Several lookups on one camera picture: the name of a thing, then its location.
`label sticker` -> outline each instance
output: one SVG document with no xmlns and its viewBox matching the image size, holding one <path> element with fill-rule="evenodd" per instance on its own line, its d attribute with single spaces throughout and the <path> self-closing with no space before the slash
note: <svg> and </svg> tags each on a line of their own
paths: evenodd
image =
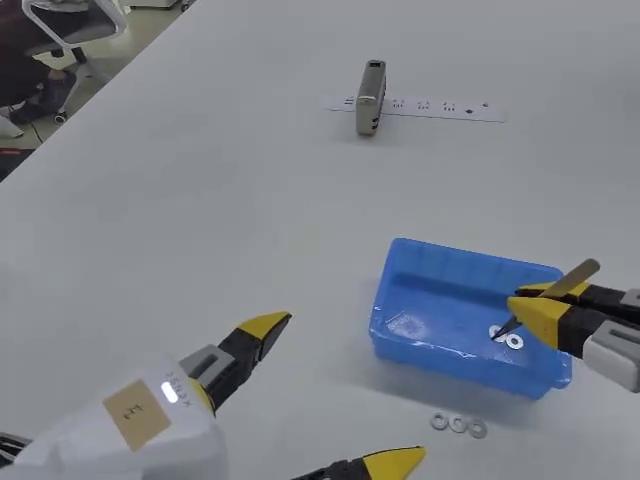
<svg viewBox="0 0 640 480">
<path fill-rule="evenodd" d="M 356 97 L 327 97 L 324 108 L 335 112 L 353 112 Z M 389 92 L 382 103 L 383 115 L 400 115 L 404 117 L 444 118 L 451 120 L 470 120 L 476 122 L 507 121 L 507 114 L 488 102 L 459 102 L 457 100 L 436 100 L 433 98 L 411 98 L 394 96 Z"/>
<path fill-rule="evenodd" d="M 133 382 L 102 403 L 132 452 L 171 425 L 171 420 L 142 380 Z"/>
</svg>

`shoe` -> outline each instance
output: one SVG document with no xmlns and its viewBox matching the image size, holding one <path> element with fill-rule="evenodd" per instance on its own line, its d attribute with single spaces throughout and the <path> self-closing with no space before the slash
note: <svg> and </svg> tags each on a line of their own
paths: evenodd
<svg viewBox="0 0 640 480">
<path fill-rule="evenodd" d="M 18 110 L 11 110 L 9 113 L 9 120 L 14 125 L 29 125 L 36 120 L 46 117 L 51 112 L 48 112 L 42 108 L 42 105 L 35 103 L 25 103 Z"/>
<path fill-rule="evenodd" d="M 73 72 L 66 73 L 67 76 L 62 80 L 47 80 L 44 83 L 40 105 L 48 113 L 56 113 L 64 106 L 76 84 L 76 74 Z"/>
</svg>

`silver washer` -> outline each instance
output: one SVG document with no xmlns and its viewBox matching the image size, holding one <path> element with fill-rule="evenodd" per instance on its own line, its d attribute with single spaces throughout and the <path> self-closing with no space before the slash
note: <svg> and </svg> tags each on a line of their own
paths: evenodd
<svg viewBox="0 0 640 480">
<path fill-rule="evenodd" d="M 467 431 L 467 420 L 460 415 L 454 415 L 449 419 L 449 428 L 456 433 L 464 433 Z"/>
<path fill-rule="evenodd" d="M 500 325 L 491 325 L 489 327 L 489 338 L 493 338 L 493 336 L 498 333 L 498 330 L 500 330 L 500 328 Z M 506 339 L 507 337 L 505 335 L 501 335 L 500 337 L 496 338 L 494 342 L 503 343 Z"/>
<path fill-rule="evenodd" d="M 444 430 L 449 424 L 449 418 L 440 412 L 436 412 L 431 417 L 431 426 L 436 430 Z"/>
<path fill-rule="evenodd" d="M 513 350 L 520 350 L 524 347 L 524 342 L 522 341 L 522 337 L 520 335 L 516 335 L 515 333 L 510 333 L 507 335 L 507 346 L 512 348 Z"/>
<path fill-rule="evenodd" d="M 473 438 L 484 438 L 487 436 L 487 425 L 479 418 L 472 418 L 467 431 Z"/>
</svg>

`black cable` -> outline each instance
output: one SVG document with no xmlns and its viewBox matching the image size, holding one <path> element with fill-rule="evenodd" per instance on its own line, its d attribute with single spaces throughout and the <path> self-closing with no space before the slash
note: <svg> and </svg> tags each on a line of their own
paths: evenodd
<svg viewBox="0 0 640 480">
<path fill-rule="evenodd" d="M 16 113 L 16 111 L 13 109 L 12 106 L 9 106 L 9 111 L 11 113 Z M 31 128 L 33 128 L 33 133 L 36 134 L 36 137 L 38 138 L 40 145 L 42 145 L 44 143 L 44 140 L 42 140 L 42 137 L 40 136 L 40 132 L 38 132 L 38 129 L 36 128 L 35 124 L 33 122 L 29 122 L 29 125 L 31 125 Z"/>
</svg>

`chair wheel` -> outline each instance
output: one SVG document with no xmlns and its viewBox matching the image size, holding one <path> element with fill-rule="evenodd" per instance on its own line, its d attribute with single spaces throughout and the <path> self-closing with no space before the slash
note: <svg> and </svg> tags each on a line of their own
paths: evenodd
<svg viewBox="0 0 640 480">
<path fill-rule="evenodd" d="M 58 113 L 53 117 L 53 121 L 56 125 L 62 125 L 67 121 L 67 113 Z"/>
</svg>

